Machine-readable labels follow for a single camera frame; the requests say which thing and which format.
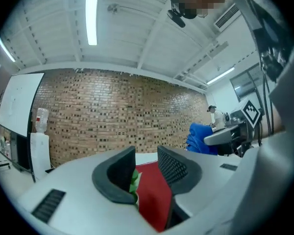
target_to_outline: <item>brick wall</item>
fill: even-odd
[[[112,71],[72,69],[45,73],[33,105],[49,109],[50,158],[67,161],[136,146],[185,147],[192,122],[208,124],[204,95],[164,81]]]

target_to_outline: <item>red cloth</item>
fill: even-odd
[[[168,219],[171,190],[158,168],[158,162],[137,165],[136,169],[142,172],[137,189],[139,212],[156,231],[162,232]]]

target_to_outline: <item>black vent grille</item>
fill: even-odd
[[[228,169],[228,170],[233,170],[233,171],[236,171],[237,169],[236,165],[231,165],[231,164],[223,164],[220,167],[224,169]]]
[[[239,11],[238,7],[234,5],[215,23],[215,25],[218,28],[221,28],[238,11]]]
[[[32,214],[44,223],[48,223],[51,216],[53,215],[61,200],[63,199],[64,195],[65,192],[52,189],[48,193],[48,195],[40,202],[40,204],[35,208]]]
[[[166,152],[159,149],[158,156],[158,166],[169,186],[180,181],[188,174],[186,165]]]

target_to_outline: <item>fluorescent light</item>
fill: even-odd
[[[86,0],[86,31],[89,45],[97,45],[97,3],[98,0]]]
[[[222,78],[223,76],[229,74],[229,73],[230,73],[231,71],[233,71],[234,69],[235,69],[235,68],[233,67],[233,68],[227,70],[225,73],[222,73],[220,76],[217,76],[216,78],[214,78],[214,79],[210,80],[209,82],[207,82],[207,84],[211,84],[211,83],[217,81],[218,79]]]
[[[15,62],[15,59],[12,57],[11,53],[8,51],[8,49],[3,44],[1,38],[0,38],[0,46],[4,50],[5,54],[7,54],[7,56],[12,60],[12,62]]]

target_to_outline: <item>blue cloth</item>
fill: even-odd
[[[212,134],[213,131],[209,125],[192,123],[190,126],[190,134],[186,140],[188,144],[186,149],[197,153],[217,155],[218,150],[215,146],[208,146],[204,143],[204,138]]]

